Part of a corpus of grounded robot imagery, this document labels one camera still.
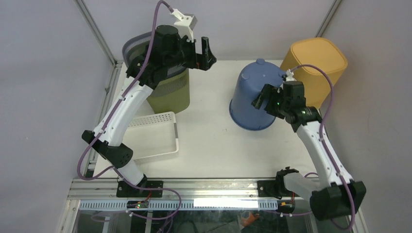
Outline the olive green ribbed basket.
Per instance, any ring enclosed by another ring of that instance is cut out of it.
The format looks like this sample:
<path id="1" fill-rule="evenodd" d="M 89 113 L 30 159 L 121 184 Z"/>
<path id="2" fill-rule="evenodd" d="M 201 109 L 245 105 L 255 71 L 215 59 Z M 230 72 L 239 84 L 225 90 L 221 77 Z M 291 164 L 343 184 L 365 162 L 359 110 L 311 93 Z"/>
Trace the olive green ribbed basket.
<path id="1" fill-rule="evenodd" d="M 179 113 L 190 104 L 189 70 L 187 68 L 172 68 L 167 78 L 159 83 L 147 102 L 153 112 Z"/>

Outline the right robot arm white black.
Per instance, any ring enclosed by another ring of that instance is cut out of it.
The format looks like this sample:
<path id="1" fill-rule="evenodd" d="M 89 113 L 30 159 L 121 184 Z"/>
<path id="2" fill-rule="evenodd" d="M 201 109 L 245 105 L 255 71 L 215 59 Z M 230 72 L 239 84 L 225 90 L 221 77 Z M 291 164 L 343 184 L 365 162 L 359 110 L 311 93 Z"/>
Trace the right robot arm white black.
<path id="1" fill-rule="evenodd" d="M 292 193 L 309 202 L 317 220 L 354 216 L 366 194 L 362 181 L 355 181 L 340 162 L 314 106 L 307 106 L 302 82 L 286 81 L 281 87 L 265 84 L 252 101 L 256 109 L 289 123 L 306 147 L 315 166 L 318 183 L 305 178 L 297 169 L 286 167 L 269 182 L 258 182 L 262 197 L 281 199 Z"/>

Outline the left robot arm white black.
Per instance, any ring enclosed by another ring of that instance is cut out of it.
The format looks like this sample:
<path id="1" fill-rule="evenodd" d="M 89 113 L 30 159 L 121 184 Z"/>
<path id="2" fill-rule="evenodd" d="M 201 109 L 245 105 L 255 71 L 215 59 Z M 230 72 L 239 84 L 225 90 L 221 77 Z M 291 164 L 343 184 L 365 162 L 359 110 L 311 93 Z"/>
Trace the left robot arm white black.
<path id="1" fill-rule="evenodd" d="M 86 154 L 94 149 L 110 163 L 127 184 L 134 197 L 146 192 L 146 175 L 132 160 L 133 150 L 123 144 L 129 123 L 143 102 L 168 78 L 169 70 L 176 68 L 209 70 L 217 59 L 209 38 L 201 38 L 201 52 L 196 51 L 196 39 L 181 35 L 175 26 L 160 25 L 153 29 L 143 51 L 129 61 L 122 90 L 101 122 L 93 130 L 85 130 L 82 139 Z"/>

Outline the blue plastic bucket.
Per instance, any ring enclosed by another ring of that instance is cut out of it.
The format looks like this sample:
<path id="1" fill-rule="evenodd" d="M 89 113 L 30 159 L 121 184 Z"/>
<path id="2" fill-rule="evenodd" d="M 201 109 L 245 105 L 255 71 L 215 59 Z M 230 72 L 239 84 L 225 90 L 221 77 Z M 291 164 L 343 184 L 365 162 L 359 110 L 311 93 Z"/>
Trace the blue plastic bucket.
<path id="1" fill-rule="evenodd" d="M 262 58 L 246 65 L 240 72 L 233 97 L 229 104 L 229 114 L 240 127 L 250 131 L 261 131 L 273 124 L 275 116 L 269 115 L 261 106 L 256 109 L 252 102 L 258 97 L 265 84 L 279 87 L 285 71 Z"/>

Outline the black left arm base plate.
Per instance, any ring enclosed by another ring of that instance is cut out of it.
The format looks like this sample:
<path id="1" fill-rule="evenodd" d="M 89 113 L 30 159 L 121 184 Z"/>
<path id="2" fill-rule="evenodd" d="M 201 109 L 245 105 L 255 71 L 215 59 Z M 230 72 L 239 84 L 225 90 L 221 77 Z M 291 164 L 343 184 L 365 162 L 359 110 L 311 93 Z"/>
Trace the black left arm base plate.
<path id="1" fill-rule="evenodd" d="M 163 181 L 160 180 L 149 180 L 146 182 L 145 188 L 150 188 L 151 190 L 140 190 L 132 188 L 125 181 L 118 182 L 118 188 L 116 192 L 117 198 L 146 198 L 151 194 L 152 198 L 161 198 L 163 196 L 163 191 L 159 188 L 163 188 Z"/>

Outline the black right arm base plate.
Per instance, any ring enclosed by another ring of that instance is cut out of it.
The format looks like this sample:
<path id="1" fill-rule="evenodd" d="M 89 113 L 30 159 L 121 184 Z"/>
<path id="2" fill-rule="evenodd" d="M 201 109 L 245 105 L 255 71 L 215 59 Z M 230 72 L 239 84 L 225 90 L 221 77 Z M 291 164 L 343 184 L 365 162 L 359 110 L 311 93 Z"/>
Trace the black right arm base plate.
<path id="1" fill-rule="evenodd" d="M 257 181 L 257 191 L 259 197 L 282 199 L 283 197 L 290 197 L 292 195 L 292 192 L 285 188 L 284 182 L 278 180 Z"/>

